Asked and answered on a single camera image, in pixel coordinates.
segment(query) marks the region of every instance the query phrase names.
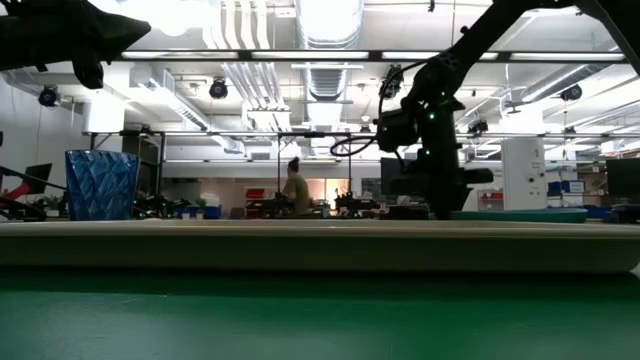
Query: desk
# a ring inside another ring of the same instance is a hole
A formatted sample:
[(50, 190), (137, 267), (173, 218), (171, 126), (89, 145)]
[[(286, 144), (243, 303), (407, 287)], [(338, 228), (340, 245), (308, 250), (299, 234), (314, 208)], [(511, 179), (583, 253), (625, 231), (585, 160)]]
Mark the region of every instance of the desk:
[(0, 358), (636, 360), (640, 281), (4, 269)]

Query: blue glass vase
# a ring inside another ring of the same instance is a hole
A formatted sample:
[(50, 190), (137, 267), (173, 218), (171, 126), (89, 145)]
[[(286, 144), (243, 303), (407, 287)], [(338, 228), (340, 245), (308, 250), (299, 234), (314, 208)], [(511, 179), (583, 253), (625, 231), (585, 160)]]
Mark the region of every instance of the blue glass vase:
[(136, 155), (71, 150), (65, 158), (72, 221), (130, 219), (140, 168)]

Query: electronic equipment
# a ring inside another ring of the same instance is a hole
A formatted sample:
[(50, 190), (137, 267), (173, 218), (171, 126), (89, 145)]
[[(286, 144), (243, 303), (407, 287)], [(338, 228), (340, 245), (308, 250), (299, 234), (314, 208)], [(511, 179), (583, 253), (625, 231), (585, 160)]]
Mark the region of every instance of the electronic equipment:
[(275, 219), (293, 213), (294, 204), (286, 195), (276, 192), (273, 199), (247, 200), (247, 216), (254, 219)]
[(487, 124), (487, 120), (480, 119), (469, 124), (467, 134), (482, 134), (487, 131), (489, 131), (489, 124)]
[(150, 195), (146, 198), (138, 197), (133, 201), (133, 218), (173, 219), (180, 208), (186, 208), (191, 203), (185, 199), (169, 200), (161, 194)]
[(103, 87), (101, 61), (111, 64), (151, 31), (135, 19), (103, 12), (87, 0), (0, 0), (0, 71), (71, 61), (82, 85)]
[(397, 159), (380, 158), (380, 193), (382, 195), (408, 195), (395, 194), (391, 191), (391, 182), (401, 171), (402, 166)]
[(345, 217), (357, 218), (360, 217), (360, 211), (363, 210), (376, 210), (380, 209), (380, 204), (372, 199), (356, 199), (353, 197), (353, 192), (349, 191), (346, 194), (338, 195), (335, 199), (337, 209), (346, 209)]
[(640, 196), (640, 158), (607, 160), (607, 183), (611, 196)]
[[(634, 0), (494, 0), (487, 11), (471, 26), (463, 27), (463, 36), (442, 53), (395, 72), (385, 80), (378, 102), (375, 136), (354, 136), (336, 142), (331, 147), (334, 156), (350, 156), (378, 143), (380, 150), (395, 153), (419, 140), (422, 149), (418, 159), (406, 165), (392, 187), (423, 195), (438, 219), (449, 219), (452, 211), (461, 210), (470, 192), (469, 184), (486, 182), (490, 172), (481, 177), (467, 174), (460, 168), (453, 113), (464, 110), (455, 94), (471, 67), (491, 46), (530, 10), (561, 9), (577, 5), (582, 12), (600, 20), (624, 52), (627, 60), (640, 71), (640, 37), (636, 36)], [(385, 94), (403, 72), (422, 66), (413, 79), (411, 90), (401, 102), (401, 108), (382, 112)], [(351, 153), (339, 153), (343, 145), (366, 141)]]

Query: cable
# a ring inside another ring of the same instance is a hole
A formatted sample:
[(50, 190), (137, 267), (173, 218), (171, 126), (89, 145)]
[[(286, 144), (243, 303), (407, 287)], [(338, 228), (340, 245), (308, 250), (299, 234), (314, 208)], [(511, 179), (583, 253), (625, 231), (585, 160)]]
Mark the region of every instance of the cable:
[(398, 150), (394, 150), (393, 153), (396, 154), (396, 157), (398, 158), (398, 162), (400, 162), (400, 169), (404, 171), (404, 160), (402, 159), (402, 156), (400, 156), (400, 153), (398, 152)]
[[(349, 153), (339, 153), (339, 152), (336, 151), (336, 149), (339, 146), (342, 146), (342, 145), (345, 145), (345, 144), (349, 144), (349, 143), (352, 143), (352, 142), (358, 141), (358, 140), (369, 140), (369, 142), (364, 144), (359, 149), (354, 150), (354, 151), (349, 152)], [(366, 148), (369, 147), (369, 145), (373, 144), (375, 141), (376, 141), (376, 137), (375, 136), (348, 137), (346, 139), (340, 140), (340, 141), (336, 142), (335, 144), (333, 144), (333, 146), (331, 146), (331, 148), (329, 149), (329, 152), (331, 153), (331, 155), (338, 156), (338, 157), (353, 156), (353, 155), (357, 155), (357, 154), (360, 154), (361, 152), (363, 152)]]
[[(384, 94), (387, 91), (387, 88), (389, 87), (389, 84), (391, 84), (391, 80), (395, 79), (397, 76), (399, 76), (400, 74), (403, 74), (407, 70), (411, 70), (411, 69), (413, 69), (415, 67), (418, 67), (420, 65), (426, 64), (428, 61), (429, 61), (429, 59), (422, 60), (422, 61), (419, 61), (417, 63), (413, 63), (413, 64), (411, 64), (411, 65), (409, 65), (409, 66), (407, 66), (407, 67), (405, 67), (405, 68), (393, 73), (388, 79), (385, 79), (384, 84), (382, 85), (382, 91), (380, 91), (380, 94)], [(383, 101), (384, 101), (384, 96), (381, 95), (380, 96), (380, 100), (378, 102), (378, 119), (382, 118), (382, 103), (383, 103)], [(359, 149), (357, 149), (355, 151), (352, 151), (350, 153), (338, 153), (336, 151), (336, 149), (339, 146), (350, 144), (350, 143), (353, 143), (354, 141), (358, 141), (358, 140), (369, 140), (369, 142), (364, 144)], [(349, 138), (346, 138), (344, 140), (340, 140), (340, 141), (336, 142), (335, 144), (333, 144), (333, 146), (331, 146), (329, 151), (330, 151), (331, 155), (333, 155), (333, 156), (338, 156), (338, 157), (353, 156), (353, 155), (357, 155), (357, 154), (363, 152), (366, 148), (368, 148), (376, 140), (377, 140), (377, 138), (375, 136), (349, 137)], [(404, 161), (402, 161), (402, 158), (400, 157), (400, 154), (397, 153), (397, 151), (396, 151), (396, 156), (398, 156), (398, 159), (401, 161), (401, 165), (404, 168)]]
[[(429, 61), (429, 59), (418, 61), (417, 63), (411, 64), (411, 65), (409, 65), (409, 66), (407, 66), (407, 67), (405, 67), (405, 68), (393, 73), (393, 75), (391, 75), (388, 79), (384, 80), (384, 84), (382, 85), (382, 91), (380, 91), (380, 94), (384, 94), (384, 93), (387, 92), (387, 88), (389, 87), (389, 84), (391, 84), (391, 80), (395, 79), (397, 76), (399, 76), (400, 74), (403, 74), (407, 70), (411, 70), (414, 67), (426, 64), (428, 61)], [(380, 100), (378, 101), (378, 120), (380, 120), (382, 118), (382, 103), (383, 102), (384, 102), (384, 96), (380, 96)]]

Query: ventilation pipe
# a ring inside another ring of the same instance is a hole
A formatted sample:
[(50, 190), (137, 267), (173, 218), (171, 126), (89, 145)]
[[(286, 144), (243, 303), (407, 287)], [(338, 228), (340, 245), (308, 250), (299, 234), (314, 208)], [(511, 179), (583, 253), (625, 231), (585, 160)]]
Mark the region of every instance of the ventilation pipe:
[[(620, 48), (613, 42), (609, 41), (604, 46), (596, 49), (599, 52), (614, 52)], [(520, 94), (520, 99), (526, 103), (533, 103), (549, 96), (556, 95), (571, 86), (590, 78), (591, 76), (609, 68), (609, 64), (585, 64), (585, 65), (567, 65), (553, 74), (547, 76), (542, 81), (529, 86)]]
[[(320, 50), (356, 47), (362, 25), (363, 0), (296, 0), (295, 4), (300, 47)], [(348, 78), (348, 70), (304, 70), (307, 97), (316, 101), (341, 100)], [(335, 125), (339, 122), (342, 105), (309, 104), (307, 110), (312, 123)]]
[[(225, 0), (225, 13), (226, 13), (226, 24), (224, 36), (229, 46), (232, 49), (240, 49), (240, 43), (238, 43), (238, 39), (236, 38), (236, 3), (235, 0)], [(230, 64), (230, 67), (235, 67), (236, 64)], [(245, 89), (245, 92), (249, 95), (249, 99), (251, 100), (251, 105), (254, 108), (266, 108), (266, 103), (262, 95), (258, 92), (258, 85), (255, 82), (253, 75), (251, 75), (251, 71), (249, 70), (249, 65), (247, 63), (241, 63), (237, 72), (237, 78), (240, 82), (241, 86)]]
[[(130, 81), (152, 93), (184, 121), (193, 123), (201, 131), (225, 131), (215, 123), (208, 121), (207, 117), (195, 106), (175, 92), (175, 79), (167, 70), (164, 71), (161, 81), (154, 77), (148, 64), (136, 64), (131, 69)], [(245, 152), (245, 146), (242, 142), (227, 136), (213, 136), (213, 140), (224, 147), (225, 152), (229, 154), (244, 154)]]
[[(202, 29), (202, 40), (209, 49), (227, 49), (227, 43), (224, 35), (222, 34), (222, 9), (220, 0), (209, 0), (210, 16), (209, 25), (204, 26)], [(242, 74), (238, 69), (237, 64), (221, 64), (222, 70), (231, 80), (236, 90), (244, 99), (249, 103), (251, 107), (257, 108), (259, 103), (257, 99), (252, 98), (250, 92), (247, 89), (247, 84), (243, 81)]]
[[(266, 0), (256, 0), (256, 33), (258, 36), (258, 45), (260, 49), (269, 49), (269, 38), (267, 37), (267, 4)], [(277, 104), (277, 107), (284, 109), (284, 99), (280, 92), (280, 83), (278, 82), (278, 76), (276, 75), (276, 69), (273, 63), (260, 63), (256, 64), (256, 71), (260, 76), (260, 80), (264, 84), (265, 88), (268, 88)]]

